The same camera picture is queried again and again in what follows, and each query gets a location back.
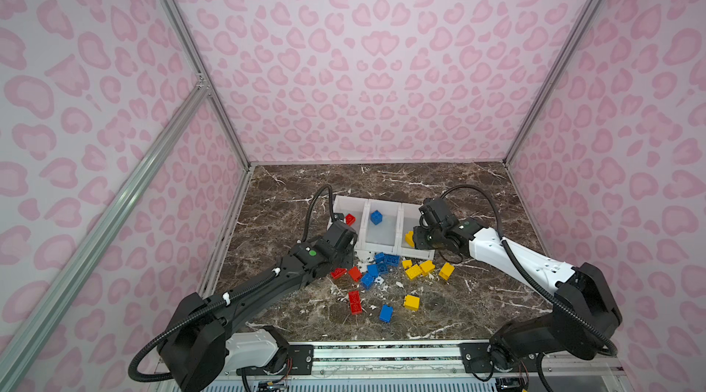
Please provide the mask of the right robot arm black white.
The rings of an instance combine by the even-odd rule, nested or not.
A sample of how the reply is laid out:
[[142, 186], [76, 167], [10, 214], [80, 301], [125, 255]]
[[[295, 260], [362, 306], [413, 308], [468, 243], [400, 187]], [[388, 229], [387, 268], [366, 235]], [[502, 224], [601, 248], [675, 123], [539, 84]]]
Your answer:
[[550, 312], [510, 321], [490, 338], [485, 364], [507, 372], [523, 359], [567, 352], [590, 361], [618, 353], [612, 341], [623, 316], [601, 269], [575, 266], [534, 252], [508, 239], [500, 218], [494, 227], [474, 217], [461, 219], [446, 198], [427, 198], [414, 229], [417, 248], [450, 250], [486, 263], [524, 283], [547, 301]]

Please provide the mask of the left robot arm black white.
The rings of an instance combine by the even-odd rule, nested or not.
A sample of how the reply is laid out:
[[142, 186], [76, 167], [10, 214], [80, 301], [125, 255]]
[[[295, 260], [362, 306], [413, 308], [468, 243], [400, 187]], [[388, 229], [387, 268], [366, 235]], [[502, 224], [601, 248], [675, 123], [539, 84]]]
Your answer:
[[321, 236], [294, 245], [274, 266], [221, 295], [194, 293], [178, 305], [156, 350], [182, 391], [202, 391], [226, 369], [289, 369], [290, 344], [272, 326], [242, 327], [277, 301], [339, 268], [349, 268], [357, 232], [336, 221]]

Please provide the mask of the aluminium frame strut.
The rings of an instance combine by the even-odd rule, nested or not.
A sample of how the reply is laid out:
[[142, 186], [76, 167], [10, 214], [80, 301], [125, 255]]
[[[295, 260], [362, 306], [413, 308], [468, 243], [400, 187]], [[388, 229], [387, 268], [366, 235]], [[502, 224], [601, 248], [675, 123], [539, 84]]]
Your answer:
[[18, 329], [1, 355], [3, 382], [11, 383], [14, 377], [26, 375], [208, 94], [209, 88], [204, 85], [189, 94]]

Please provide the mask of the blue lego brick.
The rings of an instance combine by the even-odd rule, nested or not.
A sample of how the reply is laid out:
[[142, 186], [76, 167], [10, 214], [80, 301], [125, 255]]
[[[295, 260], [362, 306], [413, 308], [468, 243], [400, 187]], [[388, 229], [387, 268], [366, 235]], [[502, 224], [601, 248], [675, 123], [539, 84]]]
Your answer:
[[393, 268], [398, 267], [400, 264], [399, 256], [382, 252], [376, 253], [374, 260], [377, 265], [391, 266]]
[[393, 308], [388, 305], [383, 305], [380, 310], [379, 320], [384, 323], [390, 323], [393, 316]]
[[387, 272], [388, 268], [387, 265], [384, 263], [375, 263], [367, 266], [367, 273], [370, 274], [373, 278], [377, 278], [382, 274], [386, 274]]
[[382, 223], [382, 220], [384, 217], [379, 211], [374, 211], [370, 214], [370, 221], [373, 223], [373, 225], [377, 226]]
[[366, 272], [366, 274], [364, 274], [364, 276], [360, 279], [360, 284], [365, 290], [370, 290], [375, 283], [375, 279], [375, 276]]

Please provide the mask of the white three-compartment bin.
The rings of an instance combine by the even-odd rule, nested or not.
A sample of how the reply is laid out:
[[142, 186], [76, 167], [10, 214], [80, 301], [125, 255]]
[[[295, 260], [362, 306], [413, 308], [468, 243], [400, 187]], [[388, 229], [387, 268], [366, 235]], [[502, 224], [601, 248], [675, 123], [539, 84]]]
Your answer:
[[[356, 217], [351, 228], [359, 236], [355, 252], [361, 261], [370, 260], [379, 252], [422, 261], [434, 259], [434, 250], [413, 249], [404, 241], [404, 235], [419, 225], [420, 212], [414, 204], [338, 195], [334, 210]], [[377, 226], [370, 221], [370, 214], [374, 211], [379, 211], [384, 217]]]

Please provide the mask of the long red lego brick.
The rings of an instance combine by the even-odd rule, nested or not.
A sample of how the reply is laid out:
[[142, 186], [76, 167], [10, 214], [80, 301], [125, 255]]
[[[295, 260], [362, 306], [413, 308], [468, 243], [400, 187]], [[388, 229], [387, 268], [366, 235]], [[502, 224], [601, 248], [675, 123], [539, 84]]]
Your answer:
[[347, 294], [347, 298], [349, 299], [350, 313], [352, 315], [361, 314], [362, 313], [362, 305], [361, 305], [361, 299], [360, 299], [360, 292], [359, 291], [350, 291]]

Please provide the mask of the red lego brick square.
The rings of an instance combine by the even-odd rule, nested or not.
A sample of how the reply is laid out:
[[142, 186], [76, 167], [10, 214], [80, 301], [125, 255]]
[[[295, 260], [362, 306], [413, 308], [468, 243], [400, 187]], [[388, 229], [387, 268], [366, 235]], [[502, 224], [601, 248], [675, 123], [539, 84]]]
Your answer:
[[356, 283], [358, 283], [362, 279], [362, 276], [363, 276], [362, 272], [360, 271], [360, 269], [358, 267], [353, 267], [353, 268], [349, 269], [347, 271], [347, 273], [349, 274], [351, 279]]

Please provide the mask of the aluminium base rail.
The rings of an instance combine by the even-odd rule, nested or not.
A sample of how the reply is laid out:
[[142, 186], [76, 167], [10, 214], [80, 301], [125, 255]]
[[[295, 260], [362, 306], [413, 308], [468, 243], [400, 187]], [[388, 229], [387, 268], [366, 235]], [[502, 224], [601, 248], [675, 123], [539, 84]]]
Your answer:
[[203, 391], [630, 391], [623, 365], [531, 354], [493, 371], [484, 340], [292, 342], [264, 367], [229, 362]]

